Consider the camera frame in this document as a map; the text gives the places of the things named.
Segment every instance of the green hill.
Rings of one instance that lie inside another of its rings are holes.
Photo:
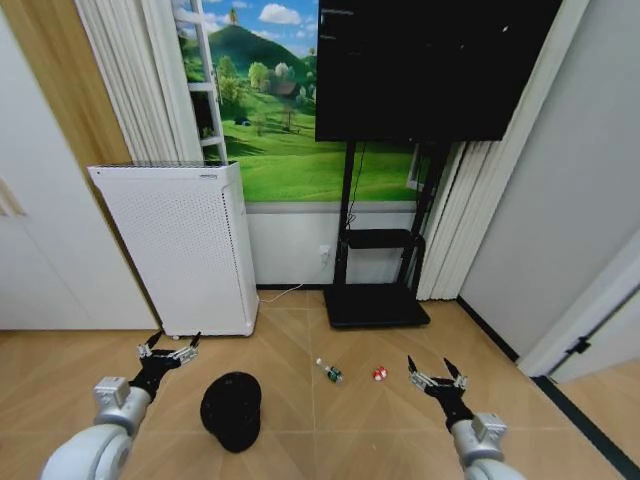
[[[220,57],[228,55],[235,65],[238,73],[247,75],[252,62],[262,62],[268,68],[284,62],[293,67],[296,78],[306,78],[309,68],[282,45],[266,40],[249,30],[238,25],[228,25],[209,35],[209,45],[213,61],[218,62]]]

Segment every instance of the black tv stand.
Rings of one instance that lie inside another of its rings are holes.
[[[451,143],[440,142],[430,148],[431,162],[416,208],[411,230],[369,229],[351,230],[347,220],[356,141],[347,142],[340,225],[333,284],[324,296],[329,323],[335,328],[400,327],[426,325],[430,319],[416,300],[420,269],[425,255],[425,241],[420,231],[433,205],[435,191],[449,154]],[[347,284],[349,249],[402,248],[400,271],[395,283]],[[411,279],[407,278],[413,266]]]

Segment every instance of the wooden wall panel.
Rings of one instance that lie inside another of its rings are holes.
[[[74,1],[0,6],[83,173],[89,165],[132,163]]]

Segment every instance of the white wall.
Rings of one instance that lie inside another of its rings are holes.
[[[521,355],[640,226],[639,18],[591,1],[462,288]]]
[[[258,284],[331,283],[338,237],[337,213],[251,213],[249,233]],[[360,213],[354,228],[410,228],[412,213]],[[331,247],[322,268],[320,246]],[[351,250],[348,282],[395,280],[400,251]]]

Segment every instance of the wooden floor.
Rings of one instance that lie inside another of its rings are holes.
[[[507,459],[530,480],[619,478],[456,303],[425,308],[426,328],[337,332],[320,292],[263,303],[252,337],[203,339],[198,358],[165,377],[125,478],[459,480],[442,412],[408,382],[407,354],[432,374],[445,373],[446,355],[469,376],[468,406],[506,421]],[[135,345],[147,336],[0,334],[0,476],[37,478],[48,455],[91,424],[91,387],[105,375],[135,375]],[[344,372],[343,384],[324,377],[318,356]],[[378,365],[389,371],[381,383],[371,378]],[[233,370],[253,374],[263,392],[260,437],[238,455],[225,452],[199,417],[207,386]]]
[[[640,465],[640,359],[560,384],[558,388]]]

